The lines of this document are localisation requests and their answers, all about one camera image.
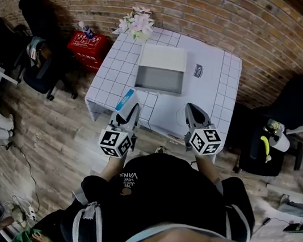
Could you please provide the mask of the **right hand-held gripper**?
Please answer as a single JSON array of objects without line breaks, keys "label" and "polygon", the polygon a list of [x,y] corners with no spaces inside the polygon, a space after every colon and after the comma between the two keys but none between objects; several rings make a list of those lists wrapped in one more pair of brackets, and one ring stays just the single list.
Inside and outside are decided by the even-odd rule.
[{"label": "right hand-held gripper", "polygon": [[196,155],[216,155],[221,146],[221,137],[208,114],[195,104],[185,106],[186,124],[191,127],[184,136],[187,151]]}]

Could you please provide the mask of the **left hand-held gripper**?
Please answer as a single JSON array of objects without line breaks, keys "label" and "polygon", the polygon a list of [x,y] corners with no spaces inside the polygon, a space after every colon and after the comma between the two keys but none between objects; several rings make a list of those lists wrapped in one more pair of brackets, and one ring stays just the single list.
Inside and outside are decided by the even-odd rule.
[{"label": "left hand-held gripper", "polygon": [[105,155],[119,159],[128,151],[133,151],[137,139],[134,129],[138,125],[139,115],[139,103],[118,103],[116,112],[112,113],[98,139],[98,145]]}]

